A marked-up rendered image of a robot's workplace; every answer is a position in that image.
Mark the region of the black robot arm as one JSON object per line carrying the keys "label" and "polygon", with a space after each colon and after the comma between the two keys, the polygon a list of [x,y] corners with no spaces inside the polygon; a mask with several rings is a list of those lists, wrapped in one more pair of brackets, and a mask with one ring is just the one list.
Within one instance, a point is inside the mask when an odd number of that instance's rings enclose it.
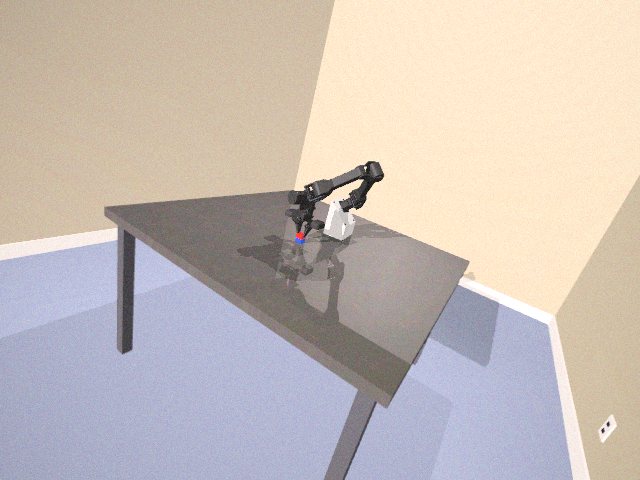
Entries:
{"label": "black robot arm", "polygon": [[[366,168],[366,171],[364,169]],[[356,210],[362,208],[367,200],[367,193],[374,185],[375,182],[383,180],[385,177],[384,172],[379,162],[368,161],[364,165],[359,165],[355,169],[350,170],[344,174],[341,174],[332,179],[322,179],[309,183],[304,186],[303,191],[290,191],[288,193],[288,202],[290,204],[305,204],[308,206],[315,206],[315,203],[324,200],[331,193],[349,183],[357,180],[363,180],[359,188],[352,190],[349,193],[349,198],[344,201],[339,201],[343,212],[349,212],[350,209]],[[312,187],[312,190],[310,190]],[[309,219],[309,209],[303,209],[300,205],[299,209],[296,209],[291,213],[292,220],[300,223]]]}

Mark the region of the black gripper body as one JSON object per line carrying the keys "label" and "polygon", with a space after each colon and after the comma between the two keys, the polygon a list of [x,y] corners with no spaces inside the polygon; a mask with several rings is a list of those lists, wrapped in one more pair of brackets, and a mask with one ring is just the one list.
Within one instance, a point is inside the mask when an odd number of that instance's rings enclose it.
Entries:
{"label": "black gripper body", "polygon": [[[305,209],[305,210],[306,210],[306,208],[309,209],[309,219],[306,220],[306,222],[308,222],[307,225],[310,226],[311,228],[316,229],[316,230],[323,229],[325,227],[325,223],[323,221],[312,220],[312,218],[314,217],[313,216],[313,211],[316,209],[316,207],[315,206],[308,206],[308,205],[305,205],[305,204],[302,204],[302,206],[303,206],[303,209]],[[288,217],[291,217],[292,216],[291,213],[293,211],[295,211],[295,210],[296,209],[288,209],[286,211],[285,215],[288,216]]]}

